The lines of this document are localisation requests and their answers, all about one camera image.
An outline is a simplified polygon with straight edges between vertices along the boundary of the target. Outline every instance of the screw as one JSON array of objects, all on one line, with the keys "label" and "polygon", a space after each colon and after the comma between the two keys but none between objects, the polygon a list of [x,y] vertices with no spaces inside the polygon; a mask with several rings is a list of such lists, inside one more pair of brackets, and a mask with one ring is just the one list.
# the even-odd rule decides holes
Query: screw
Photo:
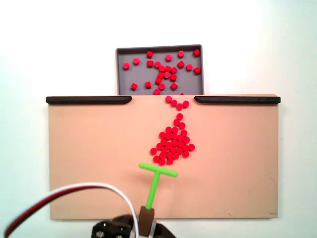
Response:
[{"label": "screw", "polygon": [[105,234],[104,234],[104,232],[102,232],[102,231],[98,231],[98,232],[96,232],[96,236],[97,236],[98,238],[102,238],[102,237],[105,236]]}]

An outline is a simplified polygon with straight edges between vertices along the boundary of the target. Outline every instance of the green t-shaped tool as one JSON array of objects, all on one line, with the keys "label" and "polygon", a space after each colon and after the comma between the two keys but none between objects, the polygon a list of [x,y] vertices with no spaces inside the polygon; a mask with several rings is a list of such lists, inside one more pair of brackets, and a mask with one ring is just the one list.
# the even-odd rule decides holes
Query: green t-shaped tool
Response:
[{"label": "green t-shaped tool", "polygon": [[178,172],[173,171],[173,170],[164,169],[162,167],[155,166],[155,165],[150,165],[147,163],[139,163],[139,167],[142,169],[150,170],[150,171],[154,172],[154,176],[153,176],[152,185],[150,188],[147,204],[145,206],[145,208],[147,210],[150,210],[152,208],[152,204],[153,204],[155,192],[157,190],[158,180],[159,180],[160,174],[164,174],[164,175],[168,175],[168,176],[172,176],[172,177],[177,177]]}]

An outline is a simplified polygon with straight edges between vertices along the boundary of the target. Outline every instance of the white wall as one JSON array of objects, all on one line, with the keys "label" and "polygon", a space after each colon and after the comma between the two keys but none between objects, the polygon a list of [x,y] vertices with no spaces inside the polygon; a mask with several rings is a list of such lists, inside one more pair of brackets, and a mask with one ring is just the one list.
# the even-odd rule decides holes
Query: white wall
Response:
[{"label": "white wall", "polygon": [[[202,44],[206,94],[275,93],[279,218],[163,221],[178,238],[317,237],[317,2],[0,1],[0,230],[49,190],[46,96],[115,95],[118,47]],[[88,238],[49,207],[12,237]]]}]

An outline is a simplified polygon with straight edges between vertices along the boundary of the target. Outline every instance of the wooden board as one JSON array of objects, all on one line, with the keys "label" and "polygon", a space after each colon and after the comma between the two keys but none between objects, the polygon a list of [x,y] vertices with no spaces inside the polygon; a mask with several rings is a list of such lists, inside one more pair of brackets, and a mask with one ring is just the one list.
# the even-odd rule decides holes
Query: wooden board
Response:
[{"label": "wooden board", "polygon": [[[274,218],[278,195],[278,105],[201,104],[183,109],[196,150],[161,176],[156,218]],[[123,105],[49,104],[50,188],[77,182],[117,186],[135,209],[145,205],[153,173],[150,149],[179,113],[165,96],[133,96]],[[106,190],[87,190],[51,204],[52,219],[109,219],[129,213]]]}]

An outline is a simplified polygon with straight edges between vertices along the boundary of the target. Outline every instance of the gray tray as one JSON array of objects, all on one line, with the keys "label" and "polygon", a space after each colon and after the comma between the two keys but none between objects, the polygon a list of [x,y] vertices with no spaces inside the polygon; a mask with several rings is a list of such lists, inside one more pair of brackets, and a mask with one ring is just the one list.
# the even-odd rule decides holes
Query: gray tray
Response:
[{"label": "gray tray", "polygon": [[[200,55],[195,57],[193,51],[195,49],[200,50]],[[183,58],[178,57],[178,52],[182,50],[185,52]],[[147,58],[147,51],[153,51],[151,59]],[[172,55],[171,61],[166,61],[167,54]],[[133,63],[133,59],[137,57],[140,60],[138,65]],[[177,68],[177,80],[178,85],[176,90],[173,90],[170,86],[173,83],[170,79],[162,80],[165,84],[165,89],[160,92],[161,95],[176,95],[176,94],[189,94],[189,95],[202,95],[204,94],[204,74],[203,74],[203,51],[201,45],[183,45],[183,46],[162,46],[162,47],[141,47],[141,48],[118,48],[116,49],[117,59],[117,78],[118,78],[118,93],[119,95],[153,95],[154,89],[159,86],[155,84],[159,69],[155,66],[147,67],[147,61],[153,60],[160,61],[164,66]],[[183,68],[179,68],[177,63],[180,61],[185,63]],[[129,63],[128,70],[123,68],[123,63]],[[186,65],[191,63],[193,69],[187,71]],[[194,68],[200,67],[201,73],[196,75]],[[145,82],[151,82],[152,87],[147,89]],[[131,89],[131,84],[136,83],[137,89],[134,91]]]}]

